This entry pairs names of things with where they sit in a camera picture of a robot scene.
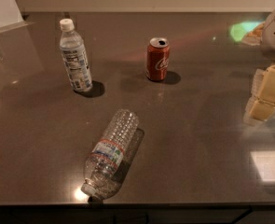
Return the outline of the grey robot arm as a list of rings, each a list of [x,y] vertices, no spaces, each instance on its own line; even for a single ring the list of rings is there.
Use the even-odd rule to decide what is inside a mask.
[[[266,20],[248,32],[241,40],[243,44],[259,46],[271,65],[257,69],[251,88],[251,97],[245,108],[243,121],[255,126],[267,121],[275,113],[275,8]]]

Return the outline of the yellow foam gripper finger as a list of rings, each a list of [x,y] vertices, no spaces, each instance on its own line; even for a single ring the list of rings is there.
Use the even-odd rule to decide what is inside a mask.
[[[245,107],[243,122],[255,126],[267,121],[275,113],[275,106],[259,102],[254,97],[248,100]]]
[[[272,63],[266,70],[256,70],[252,95],[260,101],[275,104],[275,63]]]

